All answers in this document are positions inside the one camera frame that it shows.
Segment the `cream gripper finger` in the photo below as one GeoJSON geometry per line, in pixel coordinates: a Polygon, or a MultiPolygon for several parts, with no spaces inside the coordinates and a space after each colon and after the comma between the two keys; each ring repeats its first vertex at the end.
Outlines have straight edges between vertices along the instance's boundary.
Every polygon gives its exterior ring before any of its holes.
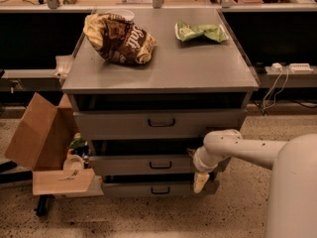
{"type": "Polygon", "coordinates": [[[196,173],[194,175],[194,184],[193,184],[194,192],[200,193],[203,190],[209,178],[210,178],[210,175],[208,173],[196,173]]]}

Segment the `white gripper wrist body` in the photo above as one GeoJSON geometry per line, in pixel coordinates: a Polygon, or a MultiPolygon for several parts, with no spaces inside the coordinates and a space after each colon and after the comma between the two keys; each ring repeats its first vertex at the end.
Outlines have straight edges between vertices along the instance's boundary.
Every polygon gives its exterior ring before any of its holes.
{"type": "Polygon", "coordinates": [[[210,173],[217,168],[218,162],[214,155],[200,147],[194,153],[193,165],[201,173],[210,173]]]}

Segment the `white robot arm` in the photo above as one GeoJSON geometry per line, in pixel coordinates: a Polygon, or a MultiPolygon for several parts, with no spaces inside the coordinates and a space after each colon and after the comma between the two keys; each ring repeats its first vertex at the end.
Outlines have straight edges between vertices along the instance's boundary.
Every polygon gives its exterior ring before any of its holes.
{"type": "Polygon", "coordinates": [[[193,154],[193,190],[200,192],[228,158],[271,170],[265,238],[317,238],[316,134],[261,141],[247,140],[233,129],[210,132],[193,154]]]}

